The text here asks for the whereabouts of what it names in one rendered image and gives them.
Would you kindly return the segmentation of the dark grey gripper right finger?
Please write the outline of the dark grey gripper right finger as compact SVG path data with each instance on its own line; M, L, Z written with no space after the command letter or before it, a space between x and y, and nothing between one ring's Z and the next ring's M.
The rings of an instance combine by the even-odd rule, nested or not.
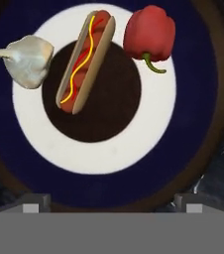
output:
M217 204L204 195L178 193L174 196L176 210L182 213L224 213L224 205Z

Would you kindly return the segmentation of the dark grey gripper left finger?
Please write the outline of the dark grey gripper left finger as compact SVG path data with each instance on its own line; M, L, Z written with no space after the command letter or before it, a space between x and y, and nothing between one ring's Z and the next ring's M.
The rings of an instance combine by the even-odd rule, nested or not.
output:
M51 211L51 196L47 193L27 193L13 203L0 206L0 212L43 213Z

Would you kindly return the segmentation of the large blue white ringed plate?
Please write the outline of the large blue white ringed plate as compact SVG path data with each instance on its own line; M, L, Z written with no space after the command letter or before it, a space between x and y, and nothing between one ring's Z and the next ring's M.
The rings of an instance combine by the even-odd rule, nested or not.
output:
M175 21L169 58L151 71L123 49L134 12ZM83 108L56 92L87 15L115 33ZM0 181L47 193L55 211L149 211L200 177L224 136L224 0L0 0L0 49L25 36L54 46L48 75L26 89L0 58Z

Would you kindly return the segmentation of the white garlic bulb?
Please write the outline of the white garlic bulb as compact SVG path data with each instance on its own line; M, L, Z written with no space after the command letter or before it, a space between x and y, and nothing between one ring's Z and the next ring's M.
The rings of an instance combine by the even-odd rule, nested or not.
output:
M0 49L0 58L19 85L36 89L48 75L54 49L50 42L28 35Z

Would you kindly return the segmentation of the hot dog with mustard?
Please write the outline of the hot dog with mustard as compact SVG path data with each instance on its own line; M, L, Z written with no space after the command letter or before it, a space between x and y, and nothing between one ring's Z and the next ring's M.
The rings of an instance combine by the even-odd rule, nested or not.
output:
M56 106L77 114L90 94L115 33L115 18L106 10L87 15L56 92Z

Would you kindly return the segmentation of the red bell pepper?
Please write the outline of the red bell pepper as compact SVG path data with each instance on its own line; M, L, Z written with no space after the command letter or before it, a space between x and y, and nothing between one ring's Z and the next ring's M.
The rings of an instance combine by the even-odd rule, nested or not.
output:
M156 5L146 6L133 13L129 19L123 40L124 51L138 61L144 61L155 73L166 73L154 66L166 61L175 40L175 21L166 10Z

